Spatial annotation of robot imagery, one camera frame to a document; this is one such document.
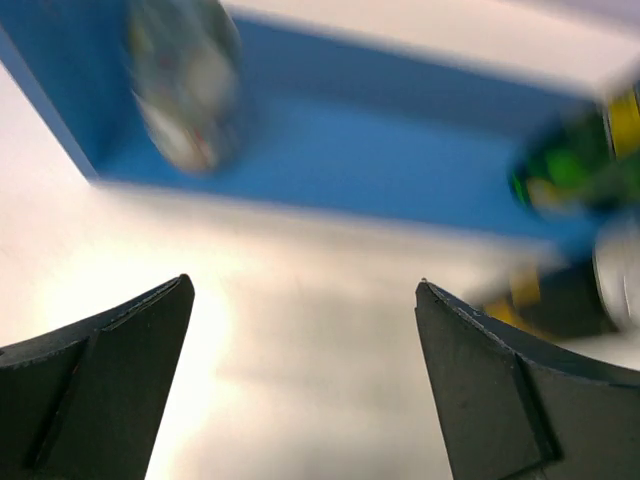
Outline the black can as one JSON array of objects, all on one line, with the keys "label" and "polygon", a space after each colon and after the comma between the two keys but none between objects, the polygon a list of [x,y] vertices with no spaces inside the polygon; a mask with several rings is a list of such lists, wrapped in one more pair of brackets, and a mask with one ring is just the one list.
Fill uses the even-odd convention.
[{"label": "black can", "polygon": [[639,329],[639,218],[606,227],[562,268],[528,266],[475,300],[488,315],[551,342]]}]

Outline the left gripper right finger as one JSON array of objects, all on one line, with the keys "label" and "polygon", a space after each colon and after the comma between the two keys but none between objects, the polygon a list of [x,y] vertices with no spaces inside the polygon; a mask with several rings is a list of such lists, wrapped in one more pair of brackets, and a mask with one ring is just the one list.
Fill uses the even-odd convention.
[{"label": "left gripper right finger", "polygon": [[454,478],[638,478],[637,371],[540,340],[426,280],[416,301]]}]

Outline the clear Chang bottle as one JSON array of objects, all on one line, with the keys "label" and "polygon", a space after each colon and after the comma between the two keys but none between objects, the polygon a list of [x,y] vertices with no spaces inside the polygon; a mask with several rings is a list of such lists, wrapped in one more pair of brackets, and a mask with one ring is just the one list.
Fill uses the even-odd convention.
[{"label": "clear Chang bottle", "polygon": [[237,145],[240,39],[218,1],[133,1],[132,93],[159,153],[187,172],[214,171]]}]

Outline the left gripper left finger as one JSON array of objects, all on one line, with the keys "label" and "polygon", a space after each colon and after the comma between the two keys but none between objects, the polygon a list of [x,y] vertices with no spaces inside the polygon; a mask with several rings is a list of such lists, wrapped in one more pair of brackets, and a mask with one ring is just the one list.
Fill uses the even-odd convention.
[{"label": "left gripper left finger", "polygon": [[193,302],[180,275],[2,347],[2,478],[144,478]]}]

